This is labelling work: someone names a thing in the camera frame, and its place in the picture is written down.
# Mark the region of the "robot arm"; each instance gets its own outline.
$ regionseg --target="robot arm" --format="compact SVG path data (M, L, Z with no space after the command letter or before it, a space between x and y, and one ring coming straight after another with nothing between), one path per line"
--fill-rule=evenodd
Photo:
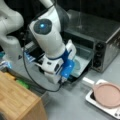
M71 74L76 48L71 40L65 45L60 35L68 25L67 13L58 5L53 6L51 0L40 0L40 2L50 9L30 24L30 30L39 46L45 51L40 67L45 71L48 80L56 84L61 78L67 80Z
M16 62L22 56L18 39L7 34L18 30L23 24L22 16L10 9L4 0L0 0L0 45L5 52L4 60Z

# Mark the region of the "gray countertop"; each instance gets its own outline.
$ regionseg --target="gray countertop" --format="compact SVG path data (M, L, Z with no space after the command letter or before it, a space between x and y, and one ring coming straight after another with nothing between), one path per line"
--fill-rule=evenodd
M120 54L104 73L89 71L86 74L91 80L104 79L120 84ZM98 108L85 101L90 88L84 86L79 79L72 85L64 86L57 93L50 93L50 102L46 106L48 120L115 120Z

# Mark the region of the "cable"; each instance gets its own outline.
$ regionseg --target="cable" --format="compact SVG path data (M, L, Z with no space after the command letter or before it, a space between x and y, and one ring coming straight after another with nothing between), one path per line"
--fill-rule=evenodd
M53 5L51 5L49 8L46 8L45 10L43 10L42 12L38 13L33 19L32 21L38 19L39 16L41 16L42 14L44 14L45 12L47 12L50 8L52 8L53 6L57 5L57 0L55 0L55 2L53 3Z
M57 90L55 90L55 91L53 91L53 90L48 90L48 89L44 88L43 86L41 86L40 84L38 84L38 83L32 78L32 76L30 75L30 73L29 73L29 71L28 71L28 69L27 69L27 66L26 66L26 61L25 61L25 54L24 54L24 52L25 52L25 41L26 41L26 39L24 39L23 63L24 63L25 70L26 70L28 76L30 77L30 79L31 79L40 89L43 89L43 90L49 91L49 92L58 92L58 91L61 89L62 85L63 85L62 83L60 83L60 86L59 86L59 88L58 88Z

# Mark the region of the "wooden surface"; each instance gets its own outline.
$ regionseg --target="wooden surface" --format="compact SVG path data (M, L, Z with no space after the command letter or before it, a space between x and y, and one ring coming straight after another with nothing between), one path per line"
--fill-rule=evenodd
M0 72L0 111L7 120L47 120L41 99Z

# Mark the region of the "blue light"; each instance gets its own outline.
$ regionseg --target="blue light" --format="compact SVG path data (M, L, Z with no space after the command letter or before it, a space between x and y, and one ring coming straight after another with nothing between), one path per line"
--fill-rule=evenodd
M45 24L40 24L40 28L45 28Z

